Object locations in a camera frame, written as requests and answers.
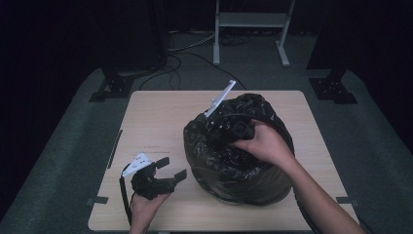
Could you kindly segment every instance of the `person's left hand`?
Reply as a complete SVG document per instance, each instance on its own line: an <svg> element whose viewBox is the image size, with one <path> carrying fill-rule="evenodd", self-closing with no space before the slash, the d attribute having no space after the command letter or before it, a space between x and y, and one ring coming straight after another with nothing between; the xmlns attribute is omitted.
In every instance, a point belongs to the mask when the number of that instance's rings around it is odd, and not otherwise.
<svg viewBox="0 0 413 234"><path fill-rule="evenodd" d="M166 201L170 194L162 194L148 200L134 194L131 201L131 230L130 234L141 234L148 230L152 219L159 207Z"/></svg>

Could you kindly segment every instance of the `gray carpet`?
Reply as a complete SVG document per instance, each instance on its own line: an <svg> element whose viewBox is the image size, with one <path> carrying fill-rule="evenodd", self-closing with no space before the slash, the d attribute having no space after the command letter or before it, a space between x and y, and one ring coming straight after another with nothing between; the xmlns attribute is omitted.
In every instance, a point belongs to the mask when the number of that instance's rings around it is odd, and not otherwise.
<svg viewBox="0 0 413 234"><path fill-rule="evenodd" d="M174 34L173 46L202 37ZM221 64L249 90L304 93L362 226L373 233L413 233L413 157L398 138L363 82L347 72L343 83L358 104L317 100L308 81L328 70L306 70L316 37L288 36L284 68L273 37L252 37L239 47L221 47ZM211 44L183 53L211 61ZM149 80L142 90L222 90L229 74L202 58L175 54L176 72ZM165 70L178 65L169 57ZM151 76L134 81L133 90ZM88 228L94 198L128 106L127 98L89 102L103 80L100 69L86 79L67 108L17 199L0 224L0 233L93 233ZM242 90L240 85L235 90Z"/></svg>

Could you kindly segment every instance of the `dark background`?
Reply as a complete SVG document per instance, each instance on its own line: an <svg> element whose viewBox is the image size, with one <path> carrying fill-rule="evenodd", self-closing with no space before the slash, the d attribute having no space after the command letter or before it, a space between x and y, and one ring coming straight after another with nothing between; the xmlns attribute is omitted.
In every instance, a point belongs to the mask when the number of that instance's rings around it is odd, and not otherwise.
<svg viewBox="0 0 413 234"><path fill-rule="evenodd" d="M223 2L222 8L237 11L242 6L239 2ZM251 2L242 10L266 11L280 5L269 0ZM214 3L165 0L167 29L213 29ZM141 50L126 39L139 37L131 33L144 25L126 28L119 21L121 16L131 16L131 4L143 6L145 1L0 3L0 216L13 202L87 76L105 63L120 62L130 48ZM281 1L275 9L284 11L287 6L288 1ZM411 151L412 11L412 3L402 0L298 0L290 27L290 33L319 35L310 69L331 68L347 53L349 68L365 82ZM131 58L131 63L138 64L140 59Z"/></svg>

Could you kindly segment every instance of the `garbage bag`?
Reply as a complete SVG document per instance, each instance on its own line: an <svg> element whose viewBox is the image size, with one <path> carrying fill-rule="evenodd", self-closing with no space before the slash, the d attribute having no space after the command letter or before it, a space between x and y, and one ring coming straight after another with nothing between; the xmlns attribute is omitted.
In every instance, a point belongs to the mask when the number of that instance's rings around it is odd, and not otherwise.
<svg viewBox="0 0 413 234"><path fill-rule="evenodd" d="M244 94L223 100L209 117L201 113L185 126L185 154L192 174L209 194L225 202L265 206L282 200L291 183L278 167L231 144L253 138L253 129L245 130L251 119L268 123L294 153L291 135L271 104L261 95ZM228 134L234 126L235 132L246 134Z"/></svg>

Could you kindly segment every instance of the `table surface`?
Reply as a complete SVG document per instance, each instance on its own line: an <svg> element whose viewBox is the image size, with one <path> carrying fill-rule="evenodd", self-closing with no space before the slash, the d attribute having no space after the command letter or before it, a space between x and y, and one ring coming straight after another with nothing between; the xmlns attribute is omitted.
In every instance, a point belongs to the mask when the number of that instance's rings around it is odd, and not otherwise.
<svg viewBox="0 0 413 234"><path fill-rule="evenodd" d="M227 98L244 93L260 94L271 103L294 141L295 156L319 185L333 198L347 197L311 109L299 91L232 91ZM156 178L173 177L186 169L188 177L163 203L152 221L156 231L302 231L311 230L301 215L292 191L280 202L266 207L228 205L206 193L195 181L186 161L183 128L210 107L220 91L138 91L131 100L116 152L103 177L89 220L94 231L129 230L119 177L138 152L152 161L170 158ZM131 175L126 178L131 198ZM340 204L355 220L351 204Z"/></svg>

